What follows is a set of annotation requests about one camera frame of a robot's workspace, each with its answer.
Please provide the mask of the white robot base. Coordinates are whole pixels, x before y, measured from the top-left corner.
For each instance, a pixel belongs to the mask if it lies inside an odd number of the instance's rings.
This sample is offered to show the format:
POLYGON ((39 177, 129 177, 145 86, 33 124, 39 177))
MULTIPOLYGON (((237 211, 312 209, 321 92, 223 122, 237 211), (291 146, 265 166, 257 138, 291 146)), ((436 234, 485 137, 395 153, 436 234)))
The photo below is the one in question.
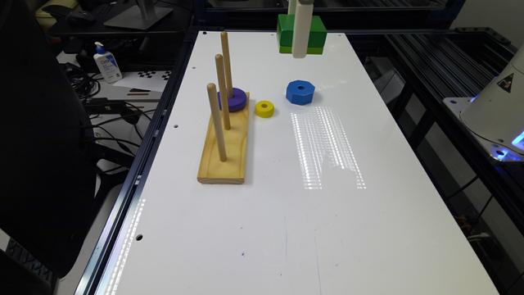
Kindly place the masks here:
POLYGON ((523 161, 523 49, 473 98, 445 98, 487 155, 523 161))

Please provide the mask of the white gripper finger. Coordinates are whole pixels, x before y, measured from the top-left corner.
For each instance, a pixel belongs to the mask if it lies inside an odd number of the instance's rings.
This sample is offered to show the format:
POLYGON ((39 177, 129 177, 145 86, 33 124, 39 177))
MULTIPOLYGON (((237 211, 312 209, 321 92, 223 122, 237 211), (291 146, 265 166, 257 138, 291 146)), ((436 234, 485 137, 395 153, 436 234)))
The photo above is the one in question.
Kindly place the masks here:
POLYGON ((314 11, 314 0, 296 0, 291 54, 294 58, 307 55, 309 32, 314 11))
POLYGON ((296 0, 288 0, 288 15, 294 15, 296 12, 296 0))

